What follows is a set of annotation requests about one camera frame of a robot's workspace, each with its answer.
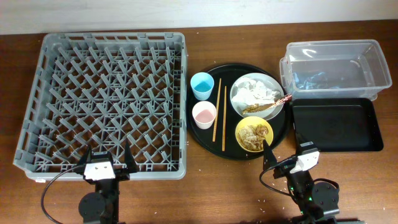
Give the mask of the white napkin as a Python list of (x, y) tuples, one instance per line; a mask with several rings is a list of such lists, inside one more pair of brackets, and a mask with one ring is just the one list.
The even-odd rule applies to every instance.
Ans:
[(240, 78), (234, 86), (237, 88), (237, 92), (233, 95), (231, 101), (247, 106), (271, 104), (280, 95), (279, 91), (272, 90), (266, 87), (262, 81), (252, 78)]

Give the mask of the grey plate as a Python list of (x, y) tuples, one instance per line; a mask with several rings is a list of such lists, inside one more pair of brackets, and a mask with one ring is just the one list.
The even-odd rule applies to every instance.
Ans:
[[(262, 81), (266, 85), (266, 87), (271, 88), (272, 90), (275, 90), (275, 91), (279, 91), (280, 95), (276, 98), (275, 101), (281, 99), (285, 95), (281, 85), (274, 78), (272, 78), (271, 76), (268, 76), (266, 74), (248, 73), (246, 75), (239, 77), (238, 79), (240, 79), (240, 78), (252, 78), (257, 81)], [(233, 109), (235, 110), (235, 112), (237, 112), (237, 114), (240, 115), (241, 117), (245, 118), (248, 116), (257, 116), (257, 117), (263, 118), (265, 120), (270, 120), (270, 119), (276, 117), (282, 111), (283, 106), (279, 105), (279, 106), (276, 106), (273, 108), (256, 111), (256, 112), (243, 112), (245, 109), (248, 109), (250, 106), (247, 106), (247, 105), (241, 104), (241, 103), (233, 103), (231, 101), (233, 95), (236, 94), (236, 92), (237, 92), (237, 88), (234, 86), (236, 81), (232, 84), (232, 87), (231, 87), (230, 102), (231, 102), (231, 105), (232, 105)]]

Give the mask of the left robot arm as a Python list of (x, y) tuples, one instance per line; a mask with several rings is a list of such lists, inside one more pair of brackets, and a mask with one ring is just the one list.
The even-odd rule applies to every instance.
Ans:
[(124, 147), (124, 162), (124, 167), (115, 168), (109, 151), (93, 152), (90, 146), (87, 147), (76, 165), (76, 173), (95, 186), (95, 191), (86, 194), (78, 206), (84, 223), (119, 222), (119, 183), (129, 180), (131, 174), (138, 172), (128, 142)]

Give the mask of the wooden chopstick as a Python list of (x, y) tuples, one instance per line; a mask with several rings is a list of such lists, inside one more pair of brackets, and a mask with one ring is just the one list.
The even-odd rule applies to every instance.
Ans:
[(221, 93), (221, 81), (222, 79), (219, 79), (218, 83), (218, 92), (217, 92), (217, 99), (216, 99), (216, 115), (215, 115), (215, 120), (214, 120), (214, 126), (213, 126), (213, 137), (212, 137), (212, 142), (216, 141), (216, 132), (217, 132), (217, 123), (218, 123), (218, 113), (219, 113), (219, 107), (220, 107), (220, 93)]
[(223, 129), (222, 129), (222, 151), (225, 152), (226, 144), (226, 106), (227, 106), (227, 86), (224, 86), (223, 98)]

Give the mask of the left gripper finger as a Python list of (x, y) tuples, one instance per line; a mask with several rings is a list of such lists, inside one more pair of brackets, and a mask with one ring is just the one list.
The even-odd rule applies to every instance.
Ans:
[(134, 160), (134, 157), (130, 150), (129, 141), (127, 140), (124, 147), (124, 162), (126, 164), (126, 169), (129, 173), (136, 173), (138, 172), (138, 166)]
[(80, 158), (80, 160), (78, 161), (78, 163), (76, 165), (77, 170), (85, 169), (85, 166), (87, 165), (87, 163), (90, 163), (90, 161), (91, 161), (91, 155), (92, 155), (91, 146), (87, 145), (86, 152), (84, 153), (84, 155), (82, 155), (82, 157)]

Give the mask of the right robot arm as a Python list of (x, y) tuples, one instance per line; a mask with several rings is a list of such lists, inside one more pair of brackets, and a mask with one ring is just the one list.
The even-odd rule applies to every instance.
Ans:
[(320, 151), (315, 143), (296, 135), (296, 153), (283, 161), (277, 161), (266, 141), (264, 164), (261, 175), (273, 171), (275, 179), (285, 177), (287, 191), (282, 195), (290, 197), (300, 209), (300, 216), (293, 217), (290, 223), (336, 223), (339, 214), (339, 185), (329, 179), (313, 179), (309, 170), (318, 164)]

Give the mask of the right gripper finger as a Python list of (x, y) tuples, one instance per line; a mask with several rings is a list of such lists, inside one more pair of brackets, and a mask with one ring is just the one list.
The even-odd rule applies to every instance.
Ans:
[(301, 154), (306, 150), (308, 141), (300, 133), (295, 133), (296, 154)]
[(273, 168), (277, 164), (277, 159), (275, 158), (272, 149), (270, 148), (266, 140), (263, 140), (263, 153), (263, 170)]

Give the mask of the red patterned wrapper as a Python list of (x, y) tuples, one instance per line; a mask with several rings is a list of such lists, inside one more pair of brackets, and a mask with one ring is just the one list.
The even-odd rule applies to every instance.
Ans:
[(274, 104), (273, 107), (279, 106), (279, 105), (283, 105), (285, 103), (288, 103), (292, 100), (292, 95), (291, 94), (287, 94), (285, 96), (283, 96), (281, 99), (277, 100)]

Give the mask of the food scraps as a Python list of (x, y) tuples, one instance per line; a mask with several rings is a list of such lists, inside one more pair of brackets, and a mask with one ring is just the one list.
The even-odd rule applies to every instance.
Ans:
[(238, 131), (238, 139), (243, 148), (249, 151), (262, 151), (263, 141), (268, 132), (268, 128), (262, 124), (247, 125)]

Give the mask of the light blue cup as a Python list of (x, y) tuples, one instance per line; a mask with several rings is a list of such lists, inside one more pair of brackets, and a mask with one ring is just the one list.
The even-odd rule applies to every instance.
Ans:
[(215, 85), (213, 77), (209, 73), (199, 72), (194, 74), (190, 80), (190, 86), (196, 99), (207, 100)]

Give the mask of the pink cup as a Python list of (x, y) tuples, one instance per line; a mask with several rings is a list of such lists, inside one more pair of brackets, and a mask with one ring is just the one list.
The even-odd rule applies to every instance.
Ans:
[(208, 129), (216, 118), (216, 107), (209, 101), (200, 101), (194, 105), (192, 116), (200, 129)]

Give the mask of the yellow bowl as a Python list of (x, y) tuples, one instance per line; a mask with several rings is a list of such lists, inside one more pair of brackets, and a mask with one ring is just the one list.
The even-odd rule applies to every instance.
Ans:
[[(266, 135), (266, 139), (265, 139), (265, 140), (267, 141), (267, 143), (268, 143), (269, 146), (272, 144), (273, 139), (274, 139), (274, 132), (273, 132), (273, 129), (272, 129), (271, 125), (270, 125), (266, 120), (264, 120), (263, 118), (260, 118), (260, 117), (257, 117), (257, 116), (249, 116), (249, 117), (243, 118), (243, 119), (237, 124), (236, 130), (235, 130), (236, 140), (237, 140), (238, 144), (239, 144), (242, 148), (243, 148), (243, 145), (239, 142), (239, 139), (238, 139), (238, 131), (239, 131), (241, 128), (247, 126), (247, 125), (257, 126), (258, 124), (262, 124), (262, 125), (264, 125), (264, 126), (266, 126), (266, 127), (268, 128), (269, 132), (268, 132), (268, 134)], [(262, 150), (262, 151), (249, 151), (249, 150), (247, 150), (247, 149), (245, 149), (245, 148), (243, 148), (243, 149), (244, 149), (245, 151), (247, 151), (247, 152), (262, 152), (262, 151), (263, 151), (263, 150)]]

